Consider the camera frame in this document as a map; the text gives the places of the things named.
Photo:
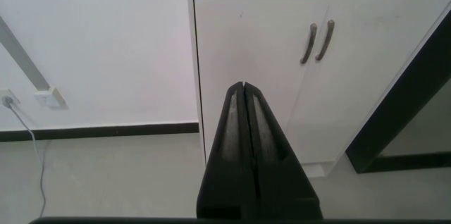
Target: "cabinet door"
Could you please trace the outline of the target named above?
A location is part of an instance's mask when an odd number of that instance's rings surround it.
[[[327,6],[328,0],[194,0],[207,158],[226,91],[238,81],[258,87],[286,127],[306,68],[300,60],[310,26],[320,29]]]
[[[287,133],[302,163],[344,152],[448,1],[330,0],[333,35],[322,60],[309,62]]]

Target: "white wall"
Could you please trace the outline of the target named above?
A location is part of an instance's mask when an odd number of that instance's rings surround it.
[[[33,128],[197,122],[187,0],[0,0],[0,15],[67,110],[41,107],[0,45],[0,88]],[[0,130],[22,130],[0,106]]]

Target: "metal handle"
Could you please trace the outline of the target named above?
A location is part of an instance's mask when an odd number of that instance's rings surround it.
[[[316,24],[312,23],[310,25],[309,44],[307,50],[305,51],[304,57],[301,59],[301,64],[305,64],[310,57],[311,49],[313,49],[313,44],[315,43],[316,29]]]
[[[329,46],[330,40],[332,39],[332,34],[333,34],[333,28],[334,27],[335,27],[335,22],[333,20],[329,20],[327,22],[326,39],[324,40],[323,48],[321,48],[321,51],[315,57],[316,61],[320,61],[321,59],[323,59],[324,54],[326,54],[327,47]]]

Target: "wall socket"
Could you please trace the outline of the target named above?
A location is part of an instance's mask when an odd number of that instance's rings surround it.
[[[63,97],[55,87],[50,87],[49,90],[36,92],[35,98],[39,104],[44,107],[60,108],[66,105]]]
[[[0,99],[2,97],[10,97],[14,100],[15,104],[19,104],[19,99],[17,99],[17,97],[12,93],[11,90],[9,89],[0,89]]]

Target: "electrical cable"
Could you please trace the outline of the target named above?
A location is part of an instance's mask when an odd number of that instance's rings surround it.
[[[14,115],[16,115],[17,119],[22,123],[23,127],[25,127],[25,129],[27,129],[27,131],[31,134],[31,138],[32,138],[32,141],[33,141],[33,147],[35,148],[35,152],[36,152],[37,158],[39,159],[39,163],[41,164],[41,177],[40,177],[40,179],[39,179],[39,180],[40,180],[40,181],[39,181],[39,187],[40,187],[40,189],[41,189],[41,195],[42,195],[42,200],[43,200],[43,204],[42,204],[42,208],[41,208],[41,213],[40,213],[40,215],[39,215],[39,217],[41,218],[41,217],[42,217],[42,214],[44,213],[44,209],[45,209],[45,205],[46,205],[47,200],[46,200],[46,198],[45,198],[44,188],[43,188],[43,186],[42,186],[42,179],[43,179],[43,177],[44,177],[44,162],[42,161],[41,155],[39,154],[39,152],[38,152],[38,150],[37,150],[37,147],[36,147],[36,138],[35,138],[35,134],[33,133],[33,131],[31,131],[31,130],[29,129],[29,127],[23,122],[22,118],[20,118],[19,114],[17,114],[17,112],[14,110],[15,104],[14,104],[12,98],[8,98],[8,97],[5,98],[5,97],[4,97],[4,98],[2,99],[2,101],[3,101],[3,105],[4,105],[6,108],[11,109],[11,111],[14,113]]]

